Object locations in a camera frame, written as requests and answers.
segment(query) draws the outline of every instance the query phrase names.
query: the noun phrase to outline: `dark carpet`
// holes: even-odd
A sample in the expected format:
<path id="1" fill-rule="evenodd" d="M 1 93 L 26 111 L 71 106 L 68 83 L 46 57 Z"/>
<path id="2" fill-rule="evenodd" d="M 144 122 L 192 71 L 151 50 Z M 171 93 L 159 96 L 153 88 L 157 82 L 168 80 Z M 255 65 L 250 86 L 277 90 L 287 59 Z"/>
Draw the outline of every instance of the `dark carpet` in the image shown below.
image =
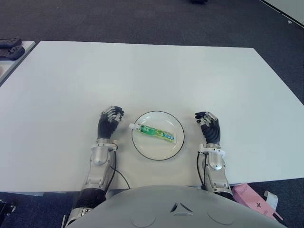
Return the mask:
<path id="1" fill-rule="evenodd" d="M 258 0 L 0 0 L 0 36 L 139 44 L 251 47 L 304 103 L 304 30 Z M 304 180 L 250 184 L 278 195 L 277 211 L 303 227 Z M 4 228 L 58 228 L 72 193 L 0 193 L 18 204 Z"/>

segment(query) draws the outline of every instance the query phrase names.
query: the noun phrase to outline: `robotic hand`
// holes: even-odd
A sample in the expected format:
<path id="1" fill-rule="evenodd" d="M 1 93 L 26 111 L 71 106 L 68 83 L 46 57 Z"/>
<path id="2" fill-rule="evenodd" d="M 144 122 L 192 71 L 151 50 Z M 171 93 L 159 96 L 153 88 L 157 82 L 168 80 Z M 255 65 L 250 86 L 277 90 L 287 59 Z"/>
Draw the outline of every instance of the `robotic hand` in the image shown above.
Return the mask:
<path id="1" fill-rule="evenodd" d="M 110 140 L 124 115 L 122 108 L 111 106 L 101 112 L 97 140 L 92 145 L 90 170 L 70 213 L 66 226 L 106 200 L 106 193 L 116 171 L 117 144 Z"/>
<path id="2" fill-rule="evenodd" d="M 233 200 L 233 194 L 225 176 L 226 165 L 223 160 L 225 152 L 219 145 L 219 120 L 210 112 L 195 113 L 195 118 L 207 143 L 206 146 L 199 145 L 197 169 L 200 181 L 207 191 Z"/>

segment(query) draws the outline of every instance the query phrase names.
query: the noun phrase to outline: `white tube cap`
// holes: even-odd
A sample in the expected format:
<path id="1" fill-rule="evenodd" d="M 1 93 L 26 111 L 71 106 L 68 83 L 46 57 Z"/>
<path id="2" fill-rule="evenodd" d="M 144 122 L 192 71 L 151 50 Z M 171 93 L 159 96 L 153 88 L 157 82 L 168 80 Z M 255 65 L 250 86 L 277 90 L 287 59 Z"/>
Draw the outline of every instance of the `white tube cap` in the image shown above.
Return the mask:
<path id="1" fill-rule="evenodd" d="M 129 128 L 130 129 L 137 129 L 137 128 L 140 128 L 140 126 L 138 124 L 131 123 L 131 124 L 129 124 Z"/>

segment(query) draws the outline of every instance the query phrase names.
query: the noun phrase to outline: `green toothpaste tube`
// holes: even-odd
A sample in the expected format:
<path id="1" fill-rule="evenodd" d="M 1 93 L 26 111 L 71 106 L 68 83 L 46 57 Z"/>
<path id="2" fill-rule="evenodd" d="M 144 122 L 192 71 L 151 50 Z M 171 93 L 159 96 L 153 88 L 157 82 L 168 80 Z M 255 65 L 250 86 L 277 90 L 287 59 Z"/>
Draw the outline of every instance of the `green toothpaste tube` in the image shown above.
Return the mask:
<path id="1" fill-rule="evenodd" d="M 137 132 L 141 132 L 145 135 L 155 136 L 155 137 L 158 137 L 160 139 L 164 139 L 166 141 L 169 141 L 171 143 L 176 143 L 176 138 L 174 137 L 174 134 L 172 134 L 170 132 L 162 131 L 162 130 L 155 129 L 153 127 L 149 127 L 149 126 L 142 125 L 142 124 L 131 123 L 129 125 L 129 127 L 131 129 L 133 129 Z"/>

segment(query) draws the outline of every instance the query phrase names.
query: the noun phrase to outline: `pink box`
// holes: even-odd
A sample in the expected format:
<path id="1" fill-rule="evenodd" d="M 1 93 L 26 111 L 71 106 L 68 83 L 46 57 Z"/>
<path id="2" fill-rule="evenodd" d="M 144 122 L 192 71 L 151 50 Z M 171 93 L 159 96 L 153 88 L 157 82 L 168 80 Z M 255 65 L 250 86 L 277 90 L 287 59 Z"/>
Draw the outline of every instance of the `pink box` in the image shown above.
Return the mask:
<path id="1" fill-rule="evenodd" d="M 234 186 L 232 189 L 232 193 L 236 202 L 251 208 L 257 212 L 260 212 L 263 215 L 266 215 L 273 220 L 276 220 L 273 216 L 275 213 L 281 220 L 281 216 L 279 216 L 275 210 L 269 204 L 260 197 L 248 184 L 241 184 Z"/>

